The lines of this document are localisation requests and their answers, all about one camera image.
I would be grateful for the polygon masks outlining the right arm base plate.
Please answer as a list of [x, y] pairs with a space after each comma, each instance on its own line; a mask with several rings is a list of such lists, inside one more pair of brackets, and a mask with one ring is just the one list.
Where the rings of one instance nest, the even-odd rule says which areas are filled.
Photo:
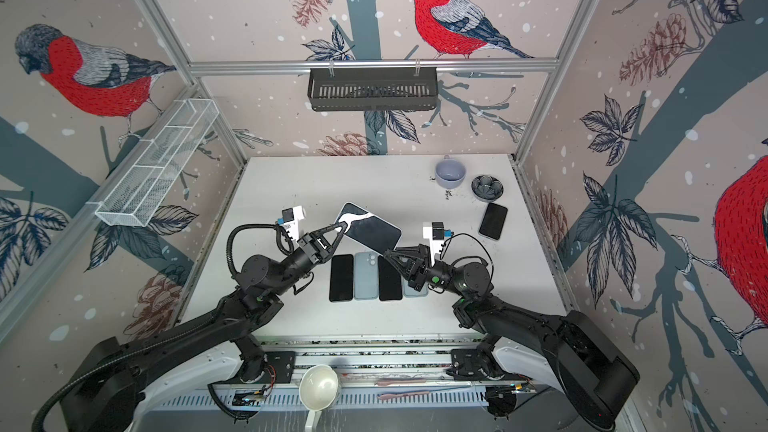
[[455, 381], [530, 381], [527, 376], [503, 371], [491, 355], [477, 349], [452, 349], [450, 355], [445, 372]]

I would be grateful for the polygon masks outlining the white phone case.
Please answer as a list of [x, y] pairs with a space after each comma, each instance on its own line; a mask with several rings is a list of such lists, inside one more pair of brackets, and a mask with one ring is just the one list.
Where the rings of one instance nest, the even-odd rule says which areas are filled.
[[403, 296], [404, 297], [424, 297], [428, 294], [429, 289], [426, 286], [423, 286], [420, 290], [416, 290], [413, 287], [411, 287], [408, 283], [408, 281], [405, 278], [401, 279], [402, 283], [402, 290], [403, 290]]

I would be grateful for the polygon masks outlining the light blue phone case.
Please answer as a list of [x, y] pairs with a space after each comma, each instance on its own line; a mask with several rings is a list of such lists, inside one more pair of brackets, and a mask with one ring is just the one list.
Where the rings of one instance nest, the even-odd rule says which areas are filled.
[[362, 301], [378, 297], [378, 255], [374, 252], [356, 253], [353, 264], [353, 298]]

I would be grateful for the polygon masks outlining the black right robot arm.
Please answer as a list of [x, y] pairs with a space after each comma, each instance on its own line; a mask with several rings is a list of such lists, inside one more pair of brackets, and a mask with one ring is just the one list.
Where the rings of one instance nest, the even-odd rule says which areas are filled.
[[640, 373], [585, 314], [542, 314], [505, 302], [492, 293], [492, 264], [481, 256], [446, 263], [419, 245], [388, 250], [383, 259], [414, 290], [457, 295], [452, 309], [459, 326], [484, 334], [487, 353], [505, 338], [543, 357], [579, 416], [598, 431], [615, 429]]

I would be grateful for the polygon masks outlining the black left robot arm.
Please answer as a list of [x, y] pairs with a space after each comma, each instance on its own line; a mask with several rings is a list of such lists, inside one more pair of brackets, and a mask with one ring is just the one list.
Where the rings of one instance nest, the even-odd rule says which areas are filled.
[[311, 278], [314, 268], [328, 262], [349, 226], [337, 222], [292, 240], [280, 225], [271, 225], [281, 261], [256, 254], [235, 265], [233, 245], [247, 225], [233, 229], [226, 242], [227, 268], [236, 283], [214, 309], [179, 326], [143, 340], [120, 343], [110, 337], [97, 343], [72, 378], [46, 400], [31, 423], [44, 428], [54, 406], [59, 405], [71, 431], [123, 431], [133, 421], [137, 407], [148, 401], [148, 388], [162, 376], [193, 358], [225, 343], [235, 345], [236, 370], [247, 368], [249, 377], [260, 373], [263, 351], [253, 332], [269, 323], [281, 310], [281, 295], [299, 293], [297, 282]]

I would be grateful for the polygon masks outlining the black phone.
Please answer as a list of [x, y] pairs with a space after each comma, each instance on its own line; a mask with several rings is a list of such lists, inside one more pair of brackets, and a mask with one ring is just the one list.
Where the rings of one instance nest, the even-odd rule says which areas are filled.
[[507, 214], [507, 207], [496, 203], [488, 203], [478, 229], [479, 234], [492, 240], [499, 240]]
[[397, 247], [402, 231], [377, 216], [370, 216], [352, 221], [345, 235], [383, 255]]
[[399, 301], [403, 298], [401, 276], [384, 257], [378, 257], [378, 288], [380, 301]]
[[335, 255], [331, 260], [329, 301], [347, 302], [354, 293], [354, 256], [351, 254]]

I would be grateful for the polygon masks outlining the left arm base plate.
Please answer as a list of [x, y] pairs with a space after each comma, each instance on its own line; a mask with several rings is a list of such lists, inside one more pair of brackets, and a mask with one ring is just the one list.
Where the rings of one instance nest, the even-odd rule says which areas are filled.
[[235, 384], [287, 384], [296, 362], [293, 351], [267, 351], [259, 360], [245, 361], [232, 381]]

